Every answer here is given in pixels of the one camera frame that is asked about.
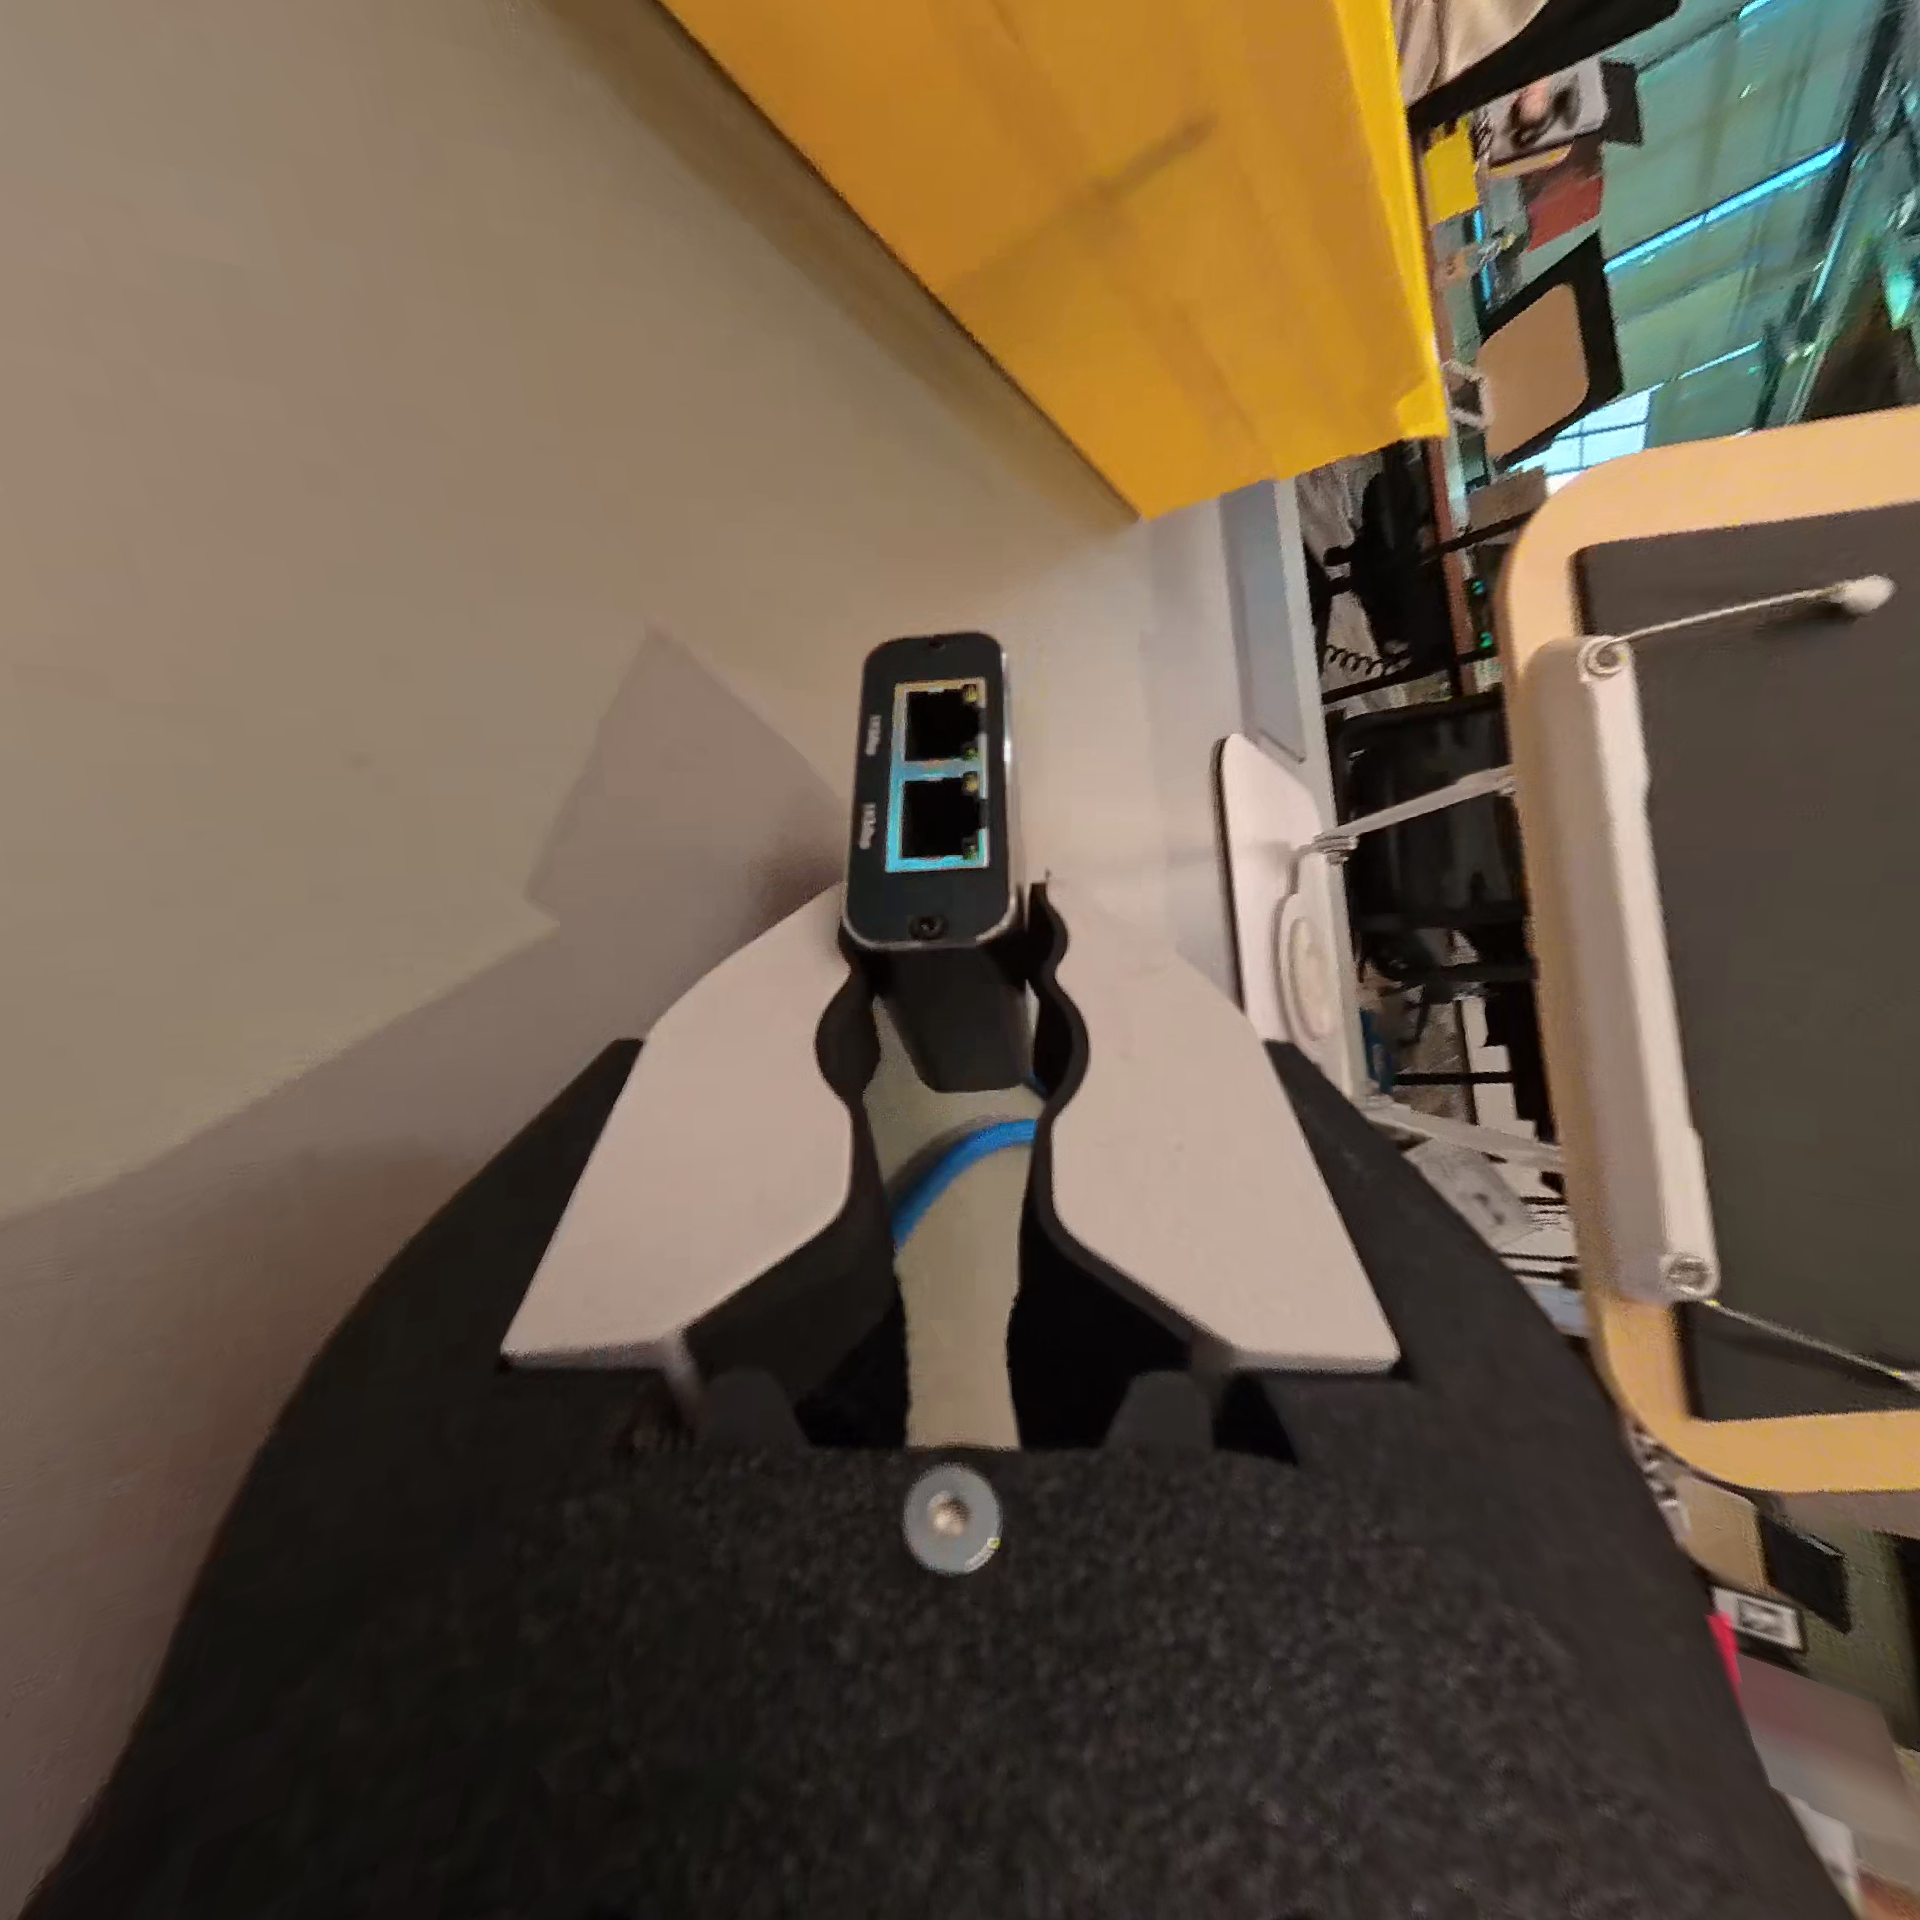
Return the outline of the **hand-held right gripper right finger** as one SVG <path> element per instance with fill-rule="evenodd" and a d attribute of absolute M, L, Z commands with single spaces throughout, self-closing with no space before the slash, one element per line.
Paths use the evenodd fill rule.
<path fill-rule="evenodd" d="M 1026 937 L 1047 1247 L 1202 1375 L 1388 1375 L 1402 1344 L 1244 1009 L 1062 880 Z"/>

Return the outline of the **white mounting bracket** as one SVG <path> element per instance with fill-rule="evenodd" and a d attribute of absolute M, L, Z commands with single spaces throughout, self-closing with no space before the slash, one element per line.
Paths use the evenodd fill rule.
<path fill-rule="evenodd" d="M 1628 640 L 1551 640 L 1512 709 L 1544 1057 L 1584 1257 L 1619 1298 L 1700 1305 L 1721 1262 Z"/>

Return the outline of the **white stand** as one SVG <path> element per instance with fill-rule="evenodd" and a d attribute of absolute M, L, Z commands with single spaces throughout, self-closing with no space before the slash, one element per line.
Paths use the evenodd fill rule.
<path fill-rule="evenodd" d="M 1362 1092 L 1361 1007 L 1347 892 L 1314 842 L 1324 810 L 1290 760 L 1244 733 L 1215 751 L 1218 858 L 1240 1007 L 1266 1042 Z"/>

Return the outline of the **wood-framed black board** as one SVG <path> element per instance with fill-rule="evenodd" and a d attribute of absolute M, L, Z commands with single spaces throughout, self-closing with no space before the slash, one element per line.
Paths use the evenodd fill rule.
<path fill-rule="evenodd" d="M 1916 1501 L 1916 406 L 1654 448 L 1504 562 L 1504 713 L 1567 636 L 1628 640 L 1708 1302 L 1576 1247 L 1601 1368 L 1692 1469 Z"/>

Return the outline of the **yellow plastic bin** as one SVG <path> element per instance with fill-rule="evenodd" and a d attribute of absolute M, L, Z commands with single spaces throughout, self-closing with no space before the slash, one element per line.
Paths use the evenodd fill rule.
<path fill-rule="evenodd" d="M 1449 428 L 1385 1 L 675 1 L 1143 519 Z"/>

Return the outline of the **black two-port ethernet adapter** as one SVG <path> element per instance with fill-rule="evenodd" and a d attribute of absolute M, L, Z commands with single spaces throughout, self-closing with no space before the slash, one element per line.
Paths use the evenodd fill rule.
<path fill-rule="evenodd" d="M 1025 1082 L 1025 897 L 1001 641 L 984 631 L 886 640 L 856 696 L 842 927 L 926 1087 Z"/>

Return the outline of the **black office chair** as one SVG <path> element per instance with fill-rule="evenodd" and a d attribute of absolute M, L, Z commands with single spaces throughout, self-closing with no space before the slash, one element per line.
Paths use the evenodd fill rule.
<path fill-rule="evenodd" d="M 1447 535 L 1442 505 L 1430 454 L 1394 444 L 1362 481 L 1352 535 L 1306 553 L 1324 705 L 1420 681 L 1444 681 L 1449 696 L 1478 689 L 1475 662 L 1496 645 L 1478 556 L 1516 524 Z"/>

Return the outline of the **black framed beige chair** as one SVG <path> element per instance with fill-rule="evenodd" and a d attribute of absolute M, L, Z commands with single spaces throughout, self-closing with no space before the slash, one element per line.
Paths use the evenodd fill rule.
<path fill-rule="evenodd" d="M 1440 425 L 1407 446 L 1480 436 L 1492 469 L 1542 453 L 1567 428 L 1626 391 L 1609 257 L 1596 230 L 1513 296 L 1480 313 L 1473 354 L 1442 334 Z"/>

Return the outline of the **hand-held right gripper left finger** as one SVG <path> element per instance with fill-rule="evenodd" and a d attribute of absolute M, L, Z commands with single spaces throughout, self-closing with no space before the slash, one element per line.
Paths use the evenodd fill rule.
<path fill-rule="evenodd" d="M 902 1287 L 867 1090 L 873 991 L 830 885 L 643 1039 L 504 1334 L 516 1373 L 736 1368 L 799 1410 L 902 1408 Z"/>

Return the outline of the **pale grey flat panel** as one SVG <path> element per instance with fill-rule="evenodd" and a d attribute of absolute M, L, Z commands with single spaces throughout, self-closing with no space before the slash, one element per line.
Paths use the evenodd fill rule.
<path fill-rule="evenodd" d="M 1327 751 L 1308 542 L 1291 479 L 1240 487 L 1217 503 L 1230 597 L 1240 719 L 1296 768 Z"/>

